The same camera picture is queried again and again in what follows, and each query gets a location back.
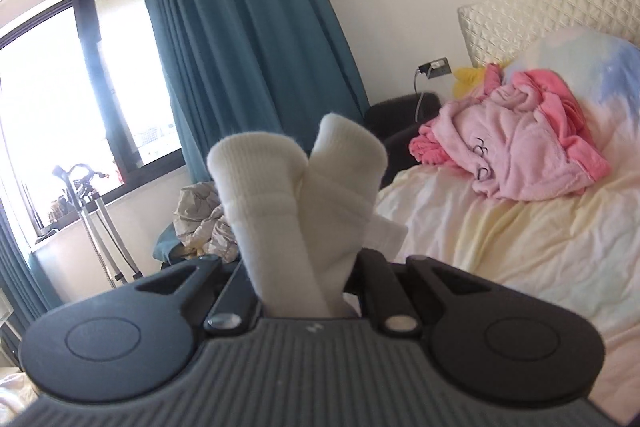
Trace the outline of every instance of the window frame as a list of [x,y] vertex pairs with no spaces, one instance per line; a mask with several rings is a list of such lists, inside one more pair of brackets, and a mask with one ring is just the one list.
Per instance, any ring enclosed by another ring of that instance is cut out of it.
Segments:
[[[106,139],[111,154],[113,155],[113,159],[115,160],[123,181],[123,184],[119,187],[101,195],[104,203],[111,203],[111,201],[121,198],[132,190],[136,190],[182,167],[185,165],[184,157],[182,156],[182,149],[180,148],[146,165],[141,165],[142,160],[140,154],[137,150],[132,151],[131,133],[116,101],[116,95],[113,92],[113,87],[110,85],[109,77],[104,68],[104,63],[98,48],[101,37],[95,0],[63,0],[54,4],[9,31],[6,35],[0,36],[0,50],[39,24],[69,8],[72,8],[74,11],[76,30],[82,47],[84,65],[100,110],[100,117],[104,123]],[[57,222],[57,226],[47,225],[41,227],[40,224],[37,223],[37,219],[35,219],[37,213],[28,198],[23,196],[22,202],[31,216],[33,227],[39,239],[48,236],[52,230],[60,230],[78,220],[77,214],[75,216],[67,215],[65,216],[66,219],[63,219],[62,222]],[[95,210],[94,207],[95,203],[93,203],[93,205],[90,204],[88,206],[89,211]]]

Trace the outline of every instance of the yellow plush toy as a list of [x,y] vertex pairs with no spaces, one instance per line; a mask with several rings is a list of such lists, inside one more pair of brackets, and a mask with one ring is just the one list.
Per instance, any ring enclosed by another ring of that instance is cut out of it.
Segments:
[[[505,68],[511,61],[500,62],[500,68]],[[479,86],[484,82],[484,68],[458,68],[453,71],[453,76],[456,77],[456,83],[453,85],[452,94],[453,98],[463,98],[471,92],[474,87]]]

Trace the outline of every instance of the cream tufted headboard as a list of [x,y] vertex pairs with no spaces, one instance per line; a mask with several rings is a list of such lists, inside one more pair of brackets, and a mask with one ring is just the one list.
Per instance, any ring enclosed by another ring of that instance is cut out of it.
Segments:
[[513,58],[564,26],[582,25],[640,46],[640,0],[485,0],[458,8],[474,66]]

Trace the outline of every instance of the wall socket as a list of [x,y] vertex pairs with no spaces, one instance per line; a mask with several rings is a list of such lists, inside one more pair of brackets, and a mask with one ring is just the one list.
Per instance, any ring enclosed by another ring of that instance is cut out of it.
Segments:
[[451,72],[447,57],[438,58],[431,62],[425,62],[418,68],[418,70],[420,73],[428,74],[429,78],[436,78],[437,76],[442,76],[443,74],[449,74]]

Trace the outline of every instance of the pink fleece garment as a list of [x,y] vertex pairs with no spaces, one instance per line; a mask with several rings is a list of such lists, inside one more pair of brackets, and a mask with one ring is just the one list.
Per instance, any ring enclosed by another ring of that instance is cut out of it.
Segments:
[[515,73],[501,86],[491,64],[475,94],[421,126],[409,145],[419,162],[459,166],[476,192],[515,201],[582,193],[609,174],[580,105],[552,71]]

